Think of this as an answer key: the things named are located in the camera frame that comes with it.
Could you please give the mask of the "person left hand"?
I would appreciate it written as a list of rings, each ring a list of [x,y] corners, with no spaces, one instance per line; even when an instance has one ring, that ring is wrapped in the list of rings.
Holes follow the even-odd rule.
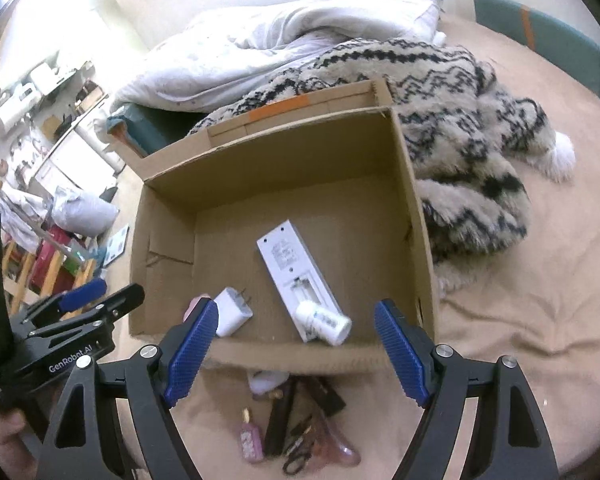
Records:
[[[27,426],[19,408],[0,413],[0,468],[9,479],[33,480],[38,472],[38,462],[21,439]]]

